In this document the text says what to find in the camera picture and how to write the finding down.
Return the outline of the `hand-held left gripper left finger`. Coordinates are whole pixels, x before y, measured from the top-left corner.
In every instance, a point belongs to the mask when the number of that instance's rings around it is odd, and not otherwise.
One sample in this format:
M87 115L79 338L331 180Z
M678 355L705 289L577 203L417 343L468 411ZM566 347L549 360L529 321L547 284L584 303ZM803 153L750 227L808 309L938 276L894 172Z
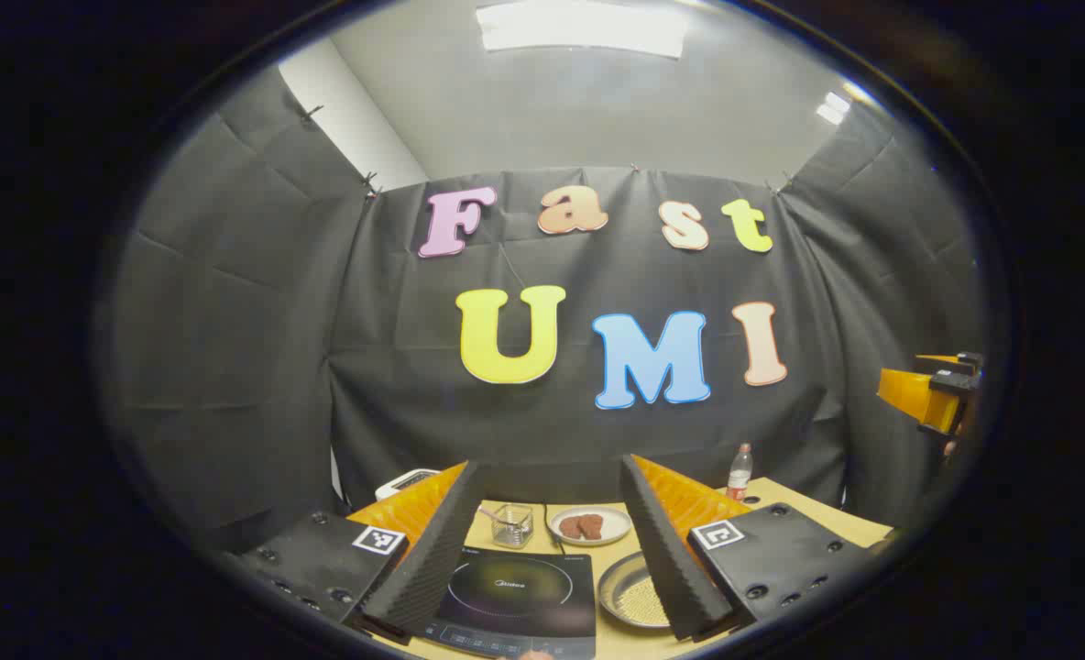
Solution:
M353 515L304 515L231 563L296 609L409 640L437 613L488 475L463 461Z

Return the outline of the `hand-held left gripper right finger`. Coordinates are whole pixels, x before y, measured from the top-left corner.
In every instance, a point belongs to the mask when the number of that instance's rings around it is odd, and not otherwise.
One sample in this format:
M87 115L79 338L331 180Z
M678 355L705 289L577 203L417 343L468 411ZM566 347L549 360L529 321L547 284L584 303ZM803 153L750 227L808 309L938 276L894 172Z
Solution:
M642 456L622 457L620 488L680 640L770 629L848 596L878 563L793 504L752 509Z

